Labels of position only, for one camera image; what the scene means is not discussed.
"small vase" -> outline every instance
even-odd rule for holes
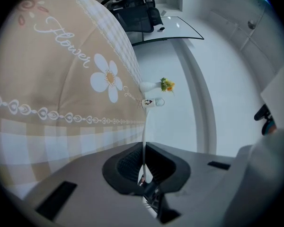
[[[143,93],[149,92],[157,87],[161,88],[161,82],[153,83],[144,81],[139,84],[140,91]]]

